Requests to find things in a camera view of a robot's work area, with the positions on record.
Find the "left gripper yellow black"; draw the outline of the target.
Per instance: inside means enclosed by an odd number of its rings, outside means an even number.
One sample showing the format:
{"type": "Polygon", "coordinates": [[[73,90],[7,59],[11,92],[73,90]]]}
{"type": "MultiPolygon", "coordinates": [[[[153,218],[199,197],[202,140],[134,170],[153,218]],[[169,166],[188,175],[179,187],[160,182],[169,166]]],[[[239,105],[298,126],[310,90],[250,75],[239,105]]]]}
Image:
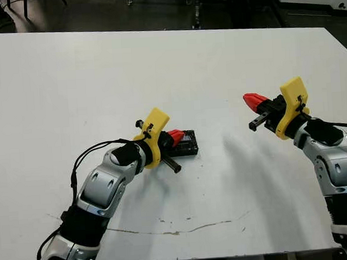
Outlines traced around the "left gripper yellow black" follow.
{"type": "MultiPolygon", "coordinates": [[[[169,119],[170,117],[160,109],[152,109],[146,120],[139,120],[135,123],[135,126],[141,126],[141,133],[134,137],[133,141],[143,150],[146,169],[156,168],[161,162],[164,162],[177,174],[182,167],[169,156],[165,147],[159,143],[161,132],[169,119]]],[[[186,135],[180,129],[171,130],[168,134],[173,138],[173,147],[176,147],[186,135]]]]}

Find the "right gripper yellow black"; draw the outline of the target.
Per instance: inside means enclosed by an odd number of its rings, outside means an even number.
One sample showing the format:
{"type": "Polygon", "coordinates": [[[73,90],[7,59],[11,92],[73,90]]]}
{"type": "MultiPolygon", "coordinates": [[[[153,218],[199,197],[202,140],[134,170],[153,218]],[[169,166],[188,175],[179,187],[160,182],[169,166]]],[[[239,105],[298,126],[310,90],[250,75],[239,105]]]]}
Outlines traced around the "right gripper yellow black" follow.
{"type": "Polygon", "coordinates": [[[243,100],[258,116],[249,122],[256,131],[264,125],[280,139],[294,138],[310,111],[306,107],[308,92],[300,77],[294,77],[280,87],[280,95],[269,99],[257,93],[245,93],[243,100]]]}

